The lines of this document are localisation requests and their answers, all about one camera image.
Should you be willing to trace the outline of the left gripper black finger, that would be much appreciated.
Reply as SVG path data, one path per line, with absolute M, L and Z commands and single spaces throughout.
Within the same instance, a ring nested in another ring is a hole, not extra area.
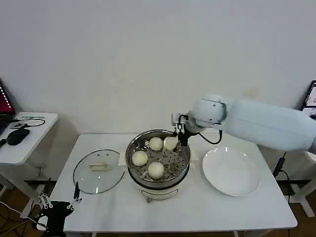
M 38 195 L 38 202 L 39 202 L 41 209 L 53 208 L 53 204 L 51 203 L 51 200 L 49 199 L 47 193 L 39 194 Z
M 73 201 L 70 202 L 70 204 L 67 205 L 67 207 L 73 207 L 75 203 L 80 203 L 82 201 L 82 198 L 80 198 L 80 189 L 79 189 L 79 183 L 76 182 L 75 184 L 75 190 L 74 190 L 74 197 Z

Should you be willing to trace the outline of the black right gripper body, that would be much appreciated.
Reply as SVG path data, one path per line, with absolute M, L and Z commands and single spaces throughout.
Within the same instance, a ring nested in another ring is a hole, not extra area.
M 178 137 L 178 142 L 180 146 L 188 146 L 188 140 L 192 136 L 191 133 L 189 132 L 179 132 L 177 137 Z

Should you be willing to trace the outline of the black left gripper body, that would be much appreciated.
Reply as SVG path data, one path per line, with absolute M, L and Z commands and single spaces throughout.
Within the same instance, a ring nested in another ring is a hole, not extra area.
M 52 207 L 42 211 L 43 217 L 47 217 L 46 232 L 47 233 L 63 233 L 65 219 L 74 211 L 74 207 L 70 202 L 52 201 Z

